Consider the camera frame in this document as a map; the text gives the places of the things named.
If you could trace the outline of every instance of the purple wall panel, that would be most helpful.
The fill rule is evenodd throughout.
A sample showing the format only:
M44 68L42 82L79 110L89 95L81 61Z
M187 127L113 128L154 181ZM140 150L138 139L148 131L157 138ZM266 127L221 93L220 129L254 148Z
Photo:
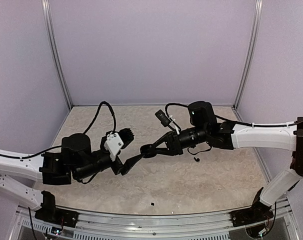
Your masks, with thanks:
M255 0L55 0L74 104L233 104Z
M49 147L67 113L41 1L0 1L0 149L34 153ZM0 193L0 240L17 206Z
M303 116L303 0L264 1L248 82L239 112L246 121L279 123ZM291 154L261 149L274 177ZM303 239L303 180L288 194Z

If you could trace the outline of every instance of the black mounting bracket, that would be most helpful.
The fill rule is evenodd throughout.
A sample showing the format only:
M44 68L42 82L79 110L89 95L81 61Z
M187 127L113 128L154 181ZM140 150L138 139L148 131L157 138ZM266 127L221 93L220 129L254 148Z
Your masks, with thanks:
M234 227L255 224L274 217L271 207L260 202L262 190L263 188L257 192L251 207L235 210L230 213Z
M42 191L41 209L35 213L35 218L44 222L75 228L79 213L56 207L55 196L49 191Z

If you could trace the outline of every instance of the cable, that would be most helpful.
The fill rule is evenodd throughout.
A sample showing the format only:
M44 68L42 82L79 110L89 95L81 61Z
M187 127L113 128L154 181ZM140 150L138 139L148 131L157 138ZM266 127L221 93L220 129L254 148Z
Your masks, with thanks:
M112 106L108 102L102 101L99 104L97 112L96 112L94 118L92 119L91 123L88 125L88 127L86 128L86 130L83 132L84 134L86 134L91 129L91 127L93 126L94 122L97 119L97 116L98 116L98 114L100 112L100 109L101 109L102 105L106 105L108 107L108 109L109 109L109 111L110 111L110 113L112 115L112 119L113 119L113 130L112 130L112 132L114 133L116 131L116 117L115 117L114 110L113 110ZM45 153L47 151L50 151L50 150L53 150L53 149L58 149L58 148L61 148L61 147L62 147L61 145L59 145L59 146L53 146L53 147L47 148L47 149L45 149L43 151L37 152L37 153L35 153L33 155L27 155L27 156L10 156L10 155L5 155L5 154L1 154L0 153L0 157L9 158L9 159L21 159L21 160L23 160L23 159L30 159L30 158L36 157L36 156L38 156L40 154L43 154L43 153Z
M96 114L93 117L93 119L91 120L91 123L88 125L88 127L86 128L86 130L83 132L84 134L86 134L91 129L91 127L93 126L94 122L97 119L98 114L100 113L102 105L106 105L108 107L110 113L111 113L111 116L112 116L112 119L113 119L113 130L112 130L112 133L114 133L116 131L116 117L115 117L114 110L113 110L112 106L108 102L102 101L99 104L99 106L97 108L97 111L96 111Z
M50 150L53 150L53 149L58 149L60 147L62 147L62 146L61 145L60 146L53 146L53 147L47 148L47 149L45 149L43 151L37 152L37 153L35 153L33 155L21 156L21 157L20 156L9 156L9 155L5 155L5 154L1 154L0 153L0 157L9 158L9 159L30 159L30 158L36 157L36 156L38 156L40 154L43 154L44 152L47 152L47 151L50 151Z
M96 172L94 175L92 175L91 177L90 177L90 179L87 181L87 182L83 182L83 180L79 180L78 182L79 183L82 183L82 184L89 184L93 179L94 179L94 177L96 177L96 175L98 174L98 172Z
M166 104L165 113L166 113L168 118L169 118L169 114L168 114L168 107L169 106L180 106L180 107L184 107L184 108L188 107L185 104L175 103L175 102L171 102L171 103ZM292 126L303 123L303 119L302 119L300 121L295 121L294 123L290 123L290 124L272 124L272 125L254 124L253 125L253 123L234 121L234 120L230 120L228 118L225 118L225 117L222 117L222 116L219 116L219 115L215 115L215 117L220 119L220 120L226 121L226 122L232 122L232 123L247 126L247 127L254 126L254 127L259 127L259 128L284 128L284 127L292 127ZM182 130L174 121L172 121L172 122L179 128L180 131Z
M294 123L291 123L291 124L272 124L272 125L254 124L253 125L252 123L234 121L234 120L230 120L228 118L224 118L224 117L218 116L218 115L215 115L215 116L216 116L216 118L218 118L220 120L223 120L223 121L226 121L226 122L232 122L232 123L239 124L239 125L244 125L244 126L247 126L247 127L254 126L254 127L259 127L259 128L284 128L284 127L291 127L291 126L295 126L295 125L303 123L303 119L302 119L300 121L295 121Z
M268 230L268 232L266 232L266 234L263 235L262 237L265 237L267 234L269 234L269 233L272 231L272 229L273 229L273 227L274 227L274 224L275 224L275 221L276 221L276 211L277 211L277 201L275 201L275 213L274 213L274 215L273 215L273 221L272 221L271 227L270 227L270 229Z
M170 102L170 103L167 103L166 106L165 106L165 113L167 115L167 117L172 121L172 123L179 129L179 131L181 132L182 129L181 127L170 117L170 115L168 114L168 107L169 106L180 106L180 107L184 107L184 108L187 108L188 106L185 105L185 104L181 104L181 103L175 103L175 102Z
M33 226L32 213L31 213L31 209L30 208L28 208L28 212L29 212L29 219L30 219L30 225L31 225L31 231L32 231L33 238L35 240L38 240L37 237L36 237L36 234L35 234L35 230L34 230L34 226Z
M196 153L192 153L192 152L190 152L190 149L193 149L193 147L188 147L187 148L187 152L189 152L191 155L193 155L193 156L195 156L195 155L197 155L197 154L199 154L199 153L204 153L204 152L209 152L210 150L212 150L212 146L210 146L210 148L208 148L208 149L206 149L206 150L202 150L202 151L198 151L198 152L196 152Z

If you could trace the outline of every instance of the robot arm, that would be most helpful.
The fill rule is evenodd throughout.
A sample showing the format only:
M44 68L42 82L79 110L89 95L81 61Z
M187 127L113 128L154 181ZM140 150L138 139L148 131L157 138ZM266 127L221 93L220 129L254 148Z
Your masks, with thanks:
M24 207L35 211L35 218L53 224L75 227L78 212L56 207L55 196L39 191L11 178L18 176L47 185L71 184L71 176L78 182L111 168L117 175L124 165L118 155L134 140L129 128L108 132L102 138L100 150L91 151L91 141L84 133L64 137L61 152L28 155L0 150L0 192L19 200Z
M153 144L140 148L140 154L128 159L128 171L142 158L152 158L157 154L175 156L183 154L183 149L193 148L206 142L210 148L233 150L236 148L276 148L293 152L290 169L280 172L267 186L260 189L250 208L231 213L235 227L253 224L272 218L271 206L285 192L292 189L303 178L303 118L299 123L244 125L236 121L217 122L212 105L198 101L187 106L190 123L194 126L181 132L170 131ZM164 127L170 120L162 112L155 114Z

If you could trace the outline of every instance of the small black object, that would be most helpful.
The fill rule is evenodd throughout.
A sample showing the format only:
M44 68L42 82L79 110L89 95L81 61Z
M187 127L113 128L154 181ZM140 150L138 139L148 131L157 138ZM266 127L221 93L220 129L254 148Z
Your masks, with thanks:
M62 235L63 229L53 226L50 232L56 236L60 236Z
M155 116L160 120L160 123L164 127L167 127L171 123L170 119L166 116L166 114L162 110L157 111L155 113Z

